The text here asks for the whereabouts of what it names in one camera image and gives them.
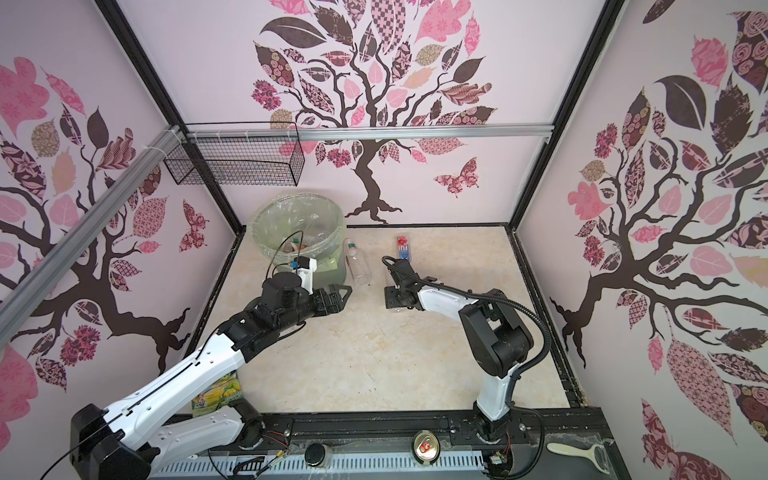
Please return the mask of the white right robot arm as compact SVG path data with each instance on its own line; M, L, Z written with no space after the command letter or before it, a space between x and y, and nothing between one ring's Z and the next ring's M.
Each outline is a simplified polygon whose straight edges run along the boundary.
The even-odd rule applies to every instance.
M473 406L476 418L487 431L497 429L509 418L514 387L534 347L519 310L498 289L476 294L421 277L406 259L384 256L382 263L393 281L385 288L388 309L432 312L461 324L485 374Z

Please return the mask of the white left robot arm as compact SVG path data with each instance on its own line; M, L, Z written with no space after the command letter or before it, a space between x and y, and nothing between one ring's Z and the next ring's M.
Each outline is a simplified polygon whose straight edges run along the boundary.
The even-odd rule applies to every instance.
M261 415L245 400L200 418L171 423L194 397L277 343L283 331L341 312L346 285L308 290L306 275L279 272L262 293L205 344L149 384L101 409L89 404L71 421L69 461L82 479L147 479L164 466L205 450L256 446Z

